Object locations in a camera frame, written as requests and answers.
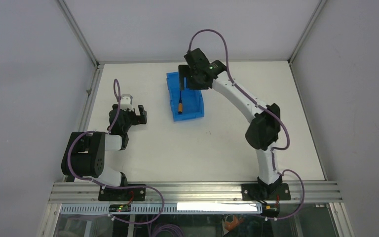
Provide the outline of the orange handled screwdriver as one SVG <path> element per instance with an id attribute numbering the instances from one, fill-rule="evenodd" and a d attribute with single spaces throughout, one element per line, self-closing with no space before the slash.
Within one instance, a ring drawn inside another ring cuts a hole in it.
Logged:
<path id="1" fill-rule="evenodd" d="M 183 101 L 182 101 L 182 91 L 180 90 L 180 97 L 178 102 L 178 114 L 181 115 L 183 113 Z"/>

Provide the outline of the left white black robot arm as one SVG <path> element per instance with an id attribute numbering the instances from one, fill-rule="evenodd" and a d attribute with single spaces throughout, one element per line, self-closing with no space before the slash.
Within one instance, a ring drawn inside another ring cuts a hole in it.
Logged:
<path id="1" fill-rule="evenodd" d="M 109 112 L 109 131 L 72 132 L 61 162 L 62 173 L 110 187 L 112 197 L 126 199 L 129 194 L 127 178 L 123 172 L 105 164 L 105 152 L 125 150 L 129 129 L 147 123 L 144 106 L 139 105 L 138 110 L 139 114 L 136 114 L 133 106 L 120 109 L 114 104 Z"/>

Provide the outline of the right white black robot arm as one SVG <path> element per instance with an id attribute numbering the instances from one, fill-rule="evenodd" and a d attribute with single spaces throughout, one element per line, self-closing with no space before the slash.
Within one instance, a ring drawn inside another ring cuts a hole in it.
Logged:
<path id="1" fill-rule="evenodd" d="M 261 105 L 231 75 L 223 76 L 223 73 L 229 73 L 224 63 L 219 60 L 209 62 L 199 48 L 188 50 L 184 59 L 186 64 L 178 66 L 180 90 L 213 89 L 227 98 L 247 119 L 249 127 L 245 139 L 256 150 L 260 168 L 259 195 L 265 200 L 273 199 L 282 184 L 273 154 L 273 145 L 282 127 L 279 106 Z"/>

